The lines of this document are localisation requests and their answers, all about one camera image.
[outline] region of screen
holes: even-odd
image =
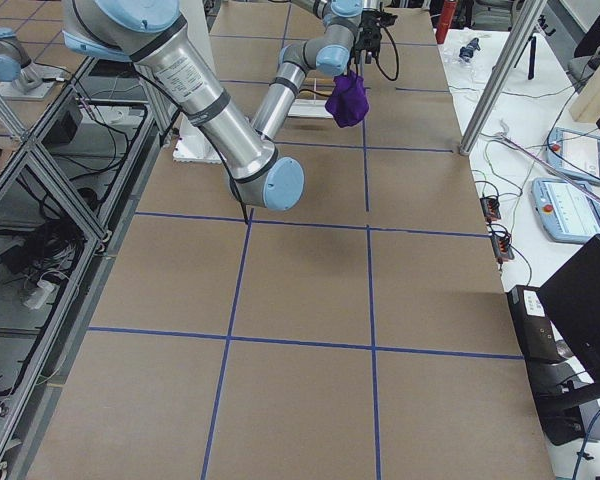
[[[600,233],[600,224],[589,199],[568,183],[547,182],[551,203],[564,233],[593,237]]]
[[[591,238],[538,290],[549,319],[600,381],[600,236]]]
[[[573,171],[584,170],[590,175],[600,176],[599,143],[594,137],[582,136],[573,132],[562,132],[562,152],[560,155],[572,163],[562,162],[562,168]]]

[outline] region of white plug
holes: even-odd
[[[29,298],[22,302],[22,304],[30,310],[39,310],[47,302],[47,298],[49,298],[49,295],[51,295],[56,288],[53,283],[42,279],[38,280],[36,285],[37,287],[31,292]]]

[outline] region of black monitor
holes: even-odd
[[[558,329],[594,384],[537,398],[540,413],[565,411],[600,398],[600,235],[591,238],[537,292]]]

